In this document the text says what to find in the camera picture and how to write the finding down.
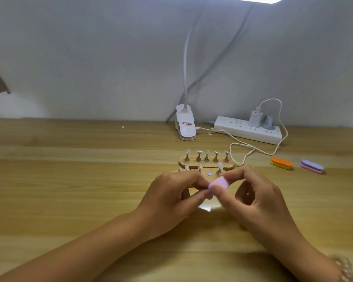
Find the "wooden table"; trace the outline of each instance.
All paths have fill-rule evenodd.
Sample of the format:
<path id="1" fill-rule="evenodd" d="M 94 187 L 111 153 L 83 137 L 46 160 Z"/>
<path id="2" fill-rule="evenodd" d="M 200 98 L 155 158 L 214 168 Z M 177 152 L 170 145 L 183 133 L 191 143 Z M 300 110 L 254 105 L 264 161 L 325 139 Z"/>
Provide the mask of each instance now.
<path id="1" fill-rule="evenodd" d="M 226 135 L 182 141 L 174 124 L 0 119 L 0 274 L 134 209 L 186 149 L 223 152 Z M 278 153 L 327 175 L 248 158 L 282 190 L 312 244 L 353 262 L 353 129 L 290 127 Z M 274 146 L 247 141 L 272 151 Z M 233 156 L 247 152 L 236 147 Z M 293 281 L 213 199 L 168 234 L 124 256 L 104 281 Z"/>

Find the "orange and yellow nail buffer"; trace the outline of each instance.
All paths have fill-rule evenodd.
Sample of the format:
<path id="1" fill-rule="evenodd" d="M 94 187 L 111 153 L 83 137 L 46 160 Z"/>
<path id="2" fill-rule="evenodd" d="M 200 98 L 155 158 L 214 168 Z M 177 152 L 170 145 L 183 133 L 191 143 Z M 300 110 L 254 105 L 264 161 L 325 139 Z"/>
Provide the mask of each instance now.
<path id="1" fill-rule="evenodd" d="M 271 162 L 270 164 L 276 166 L 276 167 L 280 167 L 286 170 L 292 170 L 293 169 L 293 165 L 290 161 L 287 161 L 285 159 L 281 159 L 281 158 L 277 158 L 277 157 L 272 157 L 271 158 Z"/>

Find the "power strip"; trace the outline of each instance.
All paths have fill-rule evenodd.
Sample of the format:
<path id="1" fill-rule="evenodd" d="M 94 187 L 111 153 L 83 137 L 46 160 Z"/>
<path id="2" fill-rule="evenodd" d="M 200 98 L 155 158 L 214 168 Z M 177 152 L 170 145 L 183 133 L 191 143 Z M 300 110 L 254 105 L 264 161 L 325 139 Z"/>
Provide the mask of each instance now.
<path id="1" fill-rule="evenodd" d="M 248 125 L 248 121 L 242 119 L 218 116 L 214 129 L 224 130 L 233 136 L 275 145 L 277 145 L 282 140 L 280 127 L 276 126 L 274 130 L 267 130 L 263 127 L 250 127 Z"/>

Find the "person's right hand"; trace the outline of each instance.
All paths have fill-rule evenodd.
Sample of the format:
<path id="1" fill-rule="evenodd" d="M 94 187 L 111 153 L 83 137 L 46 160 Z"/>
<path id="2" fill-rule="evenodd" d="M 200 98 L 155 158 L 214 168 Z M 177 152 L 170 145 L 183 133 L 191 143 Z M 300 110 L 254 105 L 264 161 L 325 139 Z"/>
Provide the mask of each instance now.
<path id="1" fill-rule="evenodd" d="M 280 189 L 262 173 L 245 165 L 222 176 L 230 184 L 244 181 L 235 197 L 220 186 L 212 186 L 212 194 L 268 251 L 276 255 L 304 240 Z"/>

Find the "plug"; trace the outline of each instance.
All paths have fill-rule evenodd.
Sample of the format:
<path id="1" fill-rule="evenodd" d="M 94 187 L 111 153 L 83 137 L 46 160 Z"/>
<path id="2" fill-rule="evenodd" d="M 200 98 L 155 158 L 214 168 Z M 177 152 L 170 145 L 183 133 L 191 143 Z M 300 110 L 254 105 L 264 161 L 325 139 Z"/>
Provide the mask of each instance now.
<path id="1" fill-rule="evenodd" d="M 262 122 L 263 113 L 260 107 L 256 107 L 254 111 L 252 111 L 251 116 L 248 121 L 248 125 L 250 127 L 260 127 L 260 123 Z"/>

